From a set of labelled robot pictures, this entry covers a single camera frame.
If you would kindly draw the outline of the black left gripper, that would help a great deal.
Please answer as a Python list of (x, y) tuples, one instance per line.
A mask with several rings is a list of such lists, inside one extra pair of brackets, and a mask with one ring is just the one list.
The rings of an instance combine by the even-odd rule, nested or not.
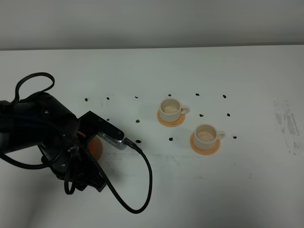
[[(101, 191), (107, 177), (98, 161), (78, 139), (78, 118), (48, 93), (0, 103), (0, 157), (27, 170), (50, 168), (64, 181), (66, 192), (87, 186)], [(32, 146), (42, 153), (41, 164), (25, 164), (7, 154)]]

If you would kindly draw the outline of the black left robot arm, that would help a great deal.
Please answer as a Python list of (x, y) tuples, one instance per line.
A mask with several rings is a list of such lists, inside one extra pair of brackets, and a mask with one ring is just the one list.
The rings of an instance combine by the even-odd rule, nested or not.
[[(0, 103), (0, 157), (13, 166), (39, 170), (50, 168), (64, 181), (66, 194), (87, 186), (101, 191), (109, 179), (89, 144), (104, 120), (89, 111), (77, 118), (52, 95), (39, 92), (18, 102)], [(10, 158), (10, 152), (37, 146), (41, 164), (30, 165)]]

